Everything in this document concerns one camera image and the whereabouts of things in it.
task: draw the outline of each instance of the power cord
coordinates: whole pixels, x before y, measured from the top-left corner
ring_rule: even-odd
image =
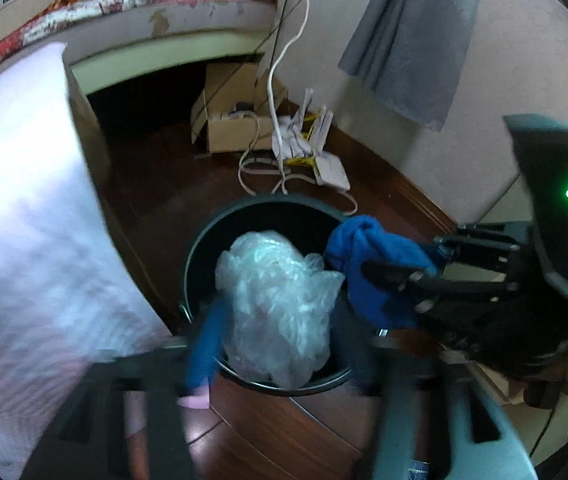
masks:
[[[284,25],[284,22],[288,19],[288,17],[293,13],[293,11],[299,6],[300,3],[302,3],[304,0],[298,0],[294,6],[291,7],[291,9],[282,17],[282,19],[280,20],[280,22],[277,24],[277,26],[275,26],[270,32],[269,34],[262,40],[259,42],[259,45],[256,46],[253,50],[253,52],[251,52],[250,56],[254,56],[255,54],[257,54],[259,52],[259,50],[266,44],[266,42],[273,36],[273,34],[275,34],[282,25]],[[214,99],[214,97],[217,95],[217,93],[226,85],[226,83],[228,83],[228,81],[230,81],[230,79],[237,74],[240,70],[241,67],[244,66],[247,62],[244,61],[241,64],[239,64],[237,66],[237,68],[235,68],[232,72],[230,72],[225,78],[224,80],[222,80],[222,82],[219,84],[219,86],[211,93],[210,97],[208,97],[204,104],[202,105],[202,107],[199,109],[199,111],[197,112],[195,119],[192,121],[192,123],[196,123],[197,120],[202,116],[202,114],[204,113],[204,110],[206,110],[206,107],[208,107],[208,105],[210,104],[210,102],[212,101],[212,99]],[[195,130],[191,129],[191,134],[199,137],[200,133],[196,132]]]
[[[551,421],[553,420],[553,417],[555,416],[555,412],[557,411],[557,405],[559,404],[559,399],[557,399],[557,402],[555,403],[555,405],[551,408],[551,413],[548,415],[548,419],[546,420],[546,424],[544,425],[544,428],[542,428],[541,433],[538,436],[538,439],[535,441],[535,444],[533,444],[533,447],[530,450],[530,453],[528,454],[528,456],[532,459],[533,458],[533,453],[536,452],[539,443],[542,442],[542,439],[544,438],[546,432],[548,431],[549,426],[551,425]]]
[[[265,135],[262,135],[261,132],[260,132],[259,118],[257,117],[257,114],[255,114],[255,112],[249,112],[249,111],[237,112],[233,116],[252,117],[255,120],[255,124],[256,124],[255,137],[253,137],[253,140],[251,140],[251,143],[249,144],[249,146],[246,148],[246,150],[244,150],[244,152],[240,156],[240,161],[239,161],[239,164],[238,164],[238,167],[237,167],[237,180],[239,181],[241,188],[246,193],[248,193],[251,196],[256,196],[257,193],[255,193],[250,187],[248,187],[246,185],[246,183],[243,181],[241,174],[246,173],[246,174],[257,174],[257,175],[270,175],[270,176],[281,175],[281,172],[280,172],[279,169],[277,169],[277,170],[251,170],[250,168],[248,168],[249,164],[266,164],[266,165],[278,167],[279,163],[278,163],[278,161],[273,160],[272,158],[257,157],[257,156],[254,156],[253,158],[247,158],[249,153],[253,151],[257,142],[260,139],[262,139]],[[288,180],[292,180],[292,179],[304,180],[306,182],[310,182],[311,184],[315,184],[315,186],[318,185],[317,181],[315,179],[312,179],[312,178],[310,178],[310,177],[308,177],[304,174],[293,173],[290,169],[284,168],[284,176],[279,179],[278,183],[270,191],[270,193],[271,194],[276,193],[277,190],[279,190],[280,187],[282,187]],[[344,215],[345,216],[354,215],[357,212],[357,208],[358,208],[357,200],[355,200],[355,198],[350,193],[347,193],[345,191],[340,191],[339,194],[346,197],[346,199],[350,200],[350,202],[353,204],[353,209],[351,209],[349,211],[344,211],[343,212]]]
[[[277,110],[275,110],[275,97],[273,96],[273,74],[275,73],[275,69],[279,65],[279,63],[284,59],[286,52],[288,51],[289,47],[294,44],[299,38],[302,37],[304,29],[306,28],[306,23],[308,22],[308,12],[311,8],[311,0],[306,0],[306,8],[304,11],[304,21],[302,21],[302,25],[299,28],[299,32],[292,37],[288,43],[283,47],[279,57],[277,58],[276,62],[273,63],[273,66],[270,67],[269,71],[269,78],[266,82],[266,93],[269,96],[269,109],[270,109],[270,118],[273,120],[273,129],[277,136],[277,144],[279,145],[279,153],[277,155],[277,165],[279,167],[279,173],[282,176],[281,180],[281,190],[282,193],[288,194],[286,190],[286,174],[284,173],[284,142],[282,140],[282,133],[279,129],[279,120],[277,119]]]
[[[286,4],[288,3],[288,0],[284,0],[284,9],[286,9]],[[277,28],[277,33],[275,35],[275,41],[273,41],[273,50],[270,53],[270,62],[269,62],[269,70],[270,67],[273,66],[273,62],[275,61],[275,51],[277,49],[277,42],[279,41],[279,33],[281,32],[281,28],[278,27]]]

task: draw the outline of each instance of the white cable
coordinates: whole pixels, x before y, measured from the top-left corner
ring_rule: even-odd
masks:
[[[291,180],[291,179],[299,179],[299,180],[304,180],[306,182],[310,182],[311,184],[315,184],[316,186],[317,181],[315,179],[312,179],[308,176],[305,176],[304,174],[300,174],[300,173],[292,173],[290,170],[285,170],[284,168],[284,141],[282,140],[282,133],[279,129],[279,120],[277,119],[277,111],[275,110],[275,96],[273,95],[273,75],[275,73],[275,69],[277,68],[277,66],[279,65],[279,63],[282,61],[282,59],[284,59],[284,56],[286,55],[286,52],[288,51],[289,47],[294,44],[297,40],[299,40],[299,38],[302,37],[302,33],[304,32],[304,29],[306,27],[306,23],[308,22],[308,12],[311,8],[311,1],[310,0],[305,0],[306,1],[306,8],[304,11],[304,21],[302,21],[302,25],[299,28],[299,32],[296,34],[296,36],[294,36],[293,38],[291,38],[290,41],[288,41],[288,43],[286,43],[286,45],[283,47],[281,53],[279,54],[279,57],[277,58],[277,60],[275,61],[275,63],[273,63],[273,66],[271,67],[270,71],[269,71],[269,77],[267,79],[267,83],[266,83],[266,92],[269,98],[269,110],[270,110],[270,118],[273,121],[273,130],[275,131],[275,135],[277,137],[277,144],[279,146],[279,156],[277,157],[277,170],[249,170],[246,168],[246,166],[248,164],[254,164],[254,163],[260,163],[260,164],[274,164],[275,161],[273,160],[269,160],[266,158],[258,158],[258,157],[253,157],[250,160],[246,160],[246,157],[248,156],[248,154],[253,150],[253,147],[257,144],[257,141],[259,140],[259,119],[257,118],[257,115],[254,114],[253,112],[242,112],[243,115],[247,115],[250,116],[252,118],[254,118],[254,120],[257,123],[257,132],[255,133],[255,137],[253,139],[253,141],[249,144],[249,146],[246,148],[246,150],[242,153],[241,157],[240,157],[240,162],[238,164],[238,168],[237,168],[237,179],[239,180],[240,186],[243,188],[243,190],[248,193],[249,195],[255,196],[256,193],[249,188],[243,181],[243,179],[241,178],[241,173],[246,173],[246,174],[262,174],[262,175],[280,175],[281,179],[280,181],[275,185],[275,187],[270,191],[271,194],[274,194],[277,192],[278,189],[281,188],[282,193],[284,194],[288,194],[288,191],[286,190],[286,181],[287,180]],[[344,197],[346,197],[348,200],[350,200],[353,204],[353,209],[351,211],[345,212],[344,215],[346,216],[351,216],[354,215],[357,212],[357,201],[355,200],[355,198],[345,192],[339,192],[339,194],[344,195]]]
[[[311,0],[306,0],[306,9],[304,13],[304,21],[302,22],[302,26],[299,28],[299,32],[297,33],[297,35],[291,38],[291,40],[288,41],[288,43],[286,43],[286,46],[282,49],[281,53],[279,54],[279,57],[277,58],[275,63],[273,63],[273,66],[269,71],[269,78],[267,79],[267,84],[266,84],[266,92],[269,96],[270,117],[271,119],[273,119],[273,128],[277,136],[277,144],[279,145],[279,156],[277,157],[277,164],[279,166],[279,174],[282,177],[281,188],[282,188],[282,193],[284,194],[288,194],[285,185],[286,173],[284,172],[284,142],[282,140],[282,133],[279,130],[277,111],[275,110],[275,97],[273,96],[273,74],[275,73],[275,69],[277,68],[279,63],[282,61],[282,59],[284,59],[288,47],[290,47],[293,43],[295,43],[297,40],[299,40],[299,38],[302,37],[302,33],[304,32],[306,23],[308,22],[308,11],[310,10],[310,8],[311,8]]]

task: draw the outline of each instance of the pink object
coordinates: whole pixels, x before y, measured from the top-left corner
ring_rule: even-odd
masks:
[[[208,383],[196,388],[193,395],[181,397],[177,403],[182,408],[190,408],[191,410],[207,410],[210,408],[210,387],[208,386]]]

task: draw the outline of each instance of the gray curtain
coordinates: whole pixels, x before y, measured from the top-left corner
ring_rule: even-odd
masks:
[[[479,0],[371,0],[339,67],[399,114],[440,131]]]

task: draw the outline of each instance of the blue towel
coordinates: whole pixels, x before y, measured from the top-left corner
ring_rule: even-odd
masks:
[[[222,336],[226,330],[233,306],[231,299],[219,294],[208,307],[206,320],[196,340],[190,342],[186,387],[190,391],[208,380],[212,382],[217,371],[217,359],[222,355]]]
[[[412,240],[387,233],[377,219],[356,216],[340,224],[328,240],[326,260],[346,274],[349,301],[354,311],[377,328],[414,328],[417,303],[408,292],[382,292],[362,276],[361,264],[369,259],[420,267],[436,272],[424,250]]]

